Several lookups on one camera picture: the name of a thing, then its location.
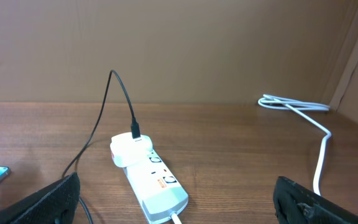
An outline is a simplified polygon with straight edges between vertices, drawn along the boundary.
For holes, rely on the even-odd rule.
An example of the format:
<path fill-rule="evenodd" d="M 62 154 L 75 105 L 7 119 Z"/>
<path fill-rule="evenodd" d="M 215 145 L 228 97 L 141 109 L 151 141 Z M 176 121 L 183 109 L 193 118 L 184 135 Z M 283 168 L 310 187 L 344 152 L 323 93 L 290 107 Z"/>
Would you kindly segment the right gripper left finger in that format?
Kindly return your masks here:
<path fill-rule="evenodd" d="M 72 224 L 80 197 L 76 172 L 0 210 L 0 224 Z"/>

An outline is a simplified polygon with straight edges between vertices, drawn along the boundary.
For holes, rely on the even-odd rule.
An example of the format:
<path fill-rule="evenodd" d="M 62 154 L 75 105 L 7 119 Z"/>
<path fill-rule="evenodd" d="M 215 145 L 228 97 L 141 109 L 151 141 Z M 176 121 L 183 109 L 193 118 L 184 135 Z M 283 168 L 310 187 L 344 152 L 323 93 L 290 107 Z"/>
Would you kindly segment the white power strip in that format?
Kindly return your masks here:
<path fill-rule="evenodd" d="M 123 171 L 147 223 L 182 224 L 179 214 L 188 205 L 189 195 L 155 151 Z"/>

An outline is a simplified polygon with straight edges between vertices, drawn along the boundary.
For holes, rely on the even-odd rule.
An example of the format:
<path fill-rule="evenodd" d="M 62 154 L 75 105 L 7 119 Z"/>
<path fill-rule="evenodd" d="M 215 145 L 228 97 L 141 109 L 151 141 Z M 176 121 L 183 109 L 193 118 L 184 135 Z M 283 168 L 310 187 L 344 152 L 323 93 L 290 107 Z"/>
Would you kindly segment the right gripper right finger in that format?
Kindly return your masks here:
<path fill-rule="evenodd" d="M 279 224 L 358 224 L 358 216 L 302 185 L 278 177 L 273 191 Z"/>

